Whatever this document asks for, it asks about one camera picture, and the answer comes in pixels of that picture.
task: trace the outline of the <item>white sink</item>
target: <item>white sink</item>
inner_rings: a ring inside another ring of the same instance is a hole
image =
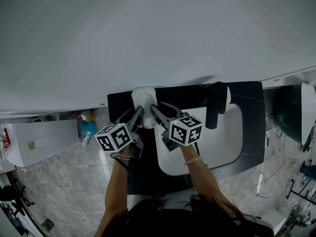
[[[205,122],[206,107],[182,110],[194,115]],[[180,148],[171,152],[162,142],[162,126],[155,125],[158,163],[163,172],[178,176],[188,174]],[[232,163],[238,158],[242,149],[242,114],[239,107],[229,104],[223,115],[218,115],[217,128],[214,130],[204,127],[201,140],[197,143],[200,156],[208,168],[216,168]]]

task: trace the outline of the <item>wrist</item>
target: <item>wrist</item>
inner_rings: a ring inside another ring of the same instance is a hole
[[[121,151],[119,151],[118,154],[123,156],[123,157],[127,157],[128,158],[130,156],[129,145],[127,145],[125,148],[123,148]]]
[[[181,146],[181,151],[186,161],[199,156],[192,145]]]

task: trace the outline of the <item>person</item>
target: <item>person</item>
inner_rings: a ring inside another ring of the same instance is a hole
[[[196,195],[186,201],[181,192],[173,199],[154,196],[127,210],[127,169],[115,161],[105,196],[105,213],[95,234],[150,236],[163,234],[211,236],[274,236],[269,227],[257,229],[221,193],[220,188],[192,145],[182,147]],[[128,164],[129,147],[120,152]]]

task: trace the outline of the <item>dark green object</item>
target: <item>dark green object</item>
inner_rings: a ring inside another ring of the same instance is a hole
[[[54,223],[51,222],[49,219],[46,219],[42,224],[41,227],[48,233],[53,229]]]
[[[275,95],[273,119],[287,136],[302,143],[301,84],[284,87]]]

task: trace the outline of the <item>faucet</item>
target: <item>faucet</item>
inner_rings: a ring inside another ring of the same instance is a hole
[[[206,99],[205,127],[215,129],[218,115],[224,114],[226,106],[231,102],[231,92],[224,82],[216,82],[202,89],[202,97]]]

